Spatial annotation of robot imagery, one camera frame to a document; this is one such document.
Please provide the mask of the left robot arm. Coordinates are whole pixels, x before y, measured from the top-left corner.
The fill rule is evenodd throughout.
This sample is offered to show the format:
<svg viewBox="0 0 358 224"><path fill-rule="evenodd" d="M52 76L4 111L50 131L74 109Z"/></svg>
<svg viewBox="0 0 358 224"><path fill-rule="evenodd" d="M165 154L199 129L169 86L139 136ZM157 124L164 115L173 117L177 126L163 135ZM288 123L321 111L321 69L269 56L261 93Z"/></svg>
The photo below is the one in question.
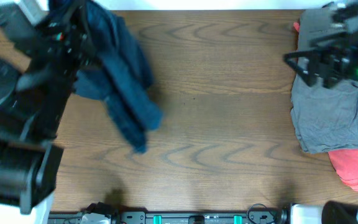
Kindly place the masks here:
<svg viewBox="0 0 358 224"><path fill-rule="evenodd" d="M77 71L98 67L85 1L45 13L0 1L0 30L30 60L0 58L0 223L46 223L63 149L54 144Z"/></svg>

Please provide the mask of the dark blue shorts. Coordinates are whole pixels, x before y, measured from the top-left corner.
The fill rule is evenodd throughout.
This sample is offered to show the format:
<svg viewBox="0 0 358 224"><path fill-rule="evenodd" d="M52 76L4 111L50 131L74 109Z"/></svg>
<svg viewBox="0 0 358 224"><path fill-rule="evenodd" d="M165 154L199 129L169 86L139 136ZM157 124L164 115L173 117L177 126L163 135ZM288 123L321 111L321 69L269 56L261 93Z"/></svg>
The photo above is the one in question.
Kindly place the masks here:
<svg viewBox="0 0 358 224"><path fill-rule="evenodd" d="M102 101L108 115L137 153L147 150L147 131L160 127L163 113L149 98L150 65L125 20L94 1L86 2L91 38L102 67L80 70L76 94Z"/></svg>

